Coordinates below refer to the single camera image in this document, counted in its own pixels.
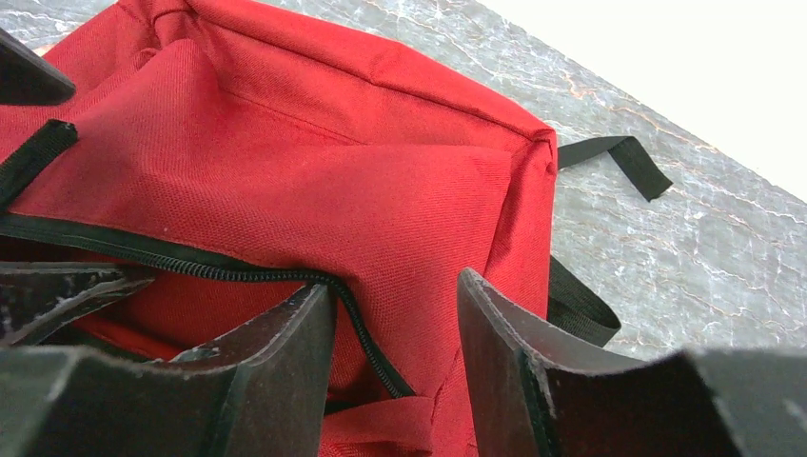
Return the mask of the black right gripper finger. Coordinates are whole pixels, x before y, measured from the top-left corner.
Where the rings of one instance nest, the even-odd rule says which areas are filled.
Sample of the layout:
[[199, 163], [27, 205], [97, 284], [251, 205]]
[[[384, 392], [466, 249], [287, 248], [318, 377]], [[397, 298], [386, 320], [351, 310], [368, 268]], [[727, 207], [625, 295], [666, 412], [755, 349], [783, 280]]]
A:
[[1, 264], [1, 346], [37, 345], [67, 324], [153, 283], [139, 265], [83, 262]]
[[482, 456], [802, 456], [806, 353], [684, 348], [645, 362], [510, 301], [480, 274], [457, 305]]
[[314, 456], [335, 334], [322, 285], [168, 362], [1, 354], [5, 456]]
[[75, 92], [64, 73], [1, 30], [2, 106], [57, 106]]

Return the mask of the red backpack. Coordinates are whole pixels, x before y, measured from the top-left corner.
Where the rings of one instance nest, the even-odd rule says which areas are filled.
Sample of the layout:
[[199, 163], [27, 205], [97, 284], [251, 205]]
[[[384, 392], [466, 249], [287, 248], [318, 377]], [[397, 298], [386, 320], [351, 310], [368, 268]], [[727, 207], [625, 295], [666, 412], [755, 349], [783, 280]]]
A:
[[74, 324], [149, 358], [330, 286], [324, 456], [478, 455], [460, 271], [607, 342], [620, 321], [549, 253], [557, 174], [609, 153], [645, 199], [670, 187], [634, 137], [560, 147], [401, 43], [254, 1], [119, 1], [45, 60], [75, 93], [1, 109], [3, 253], [159, 269]]

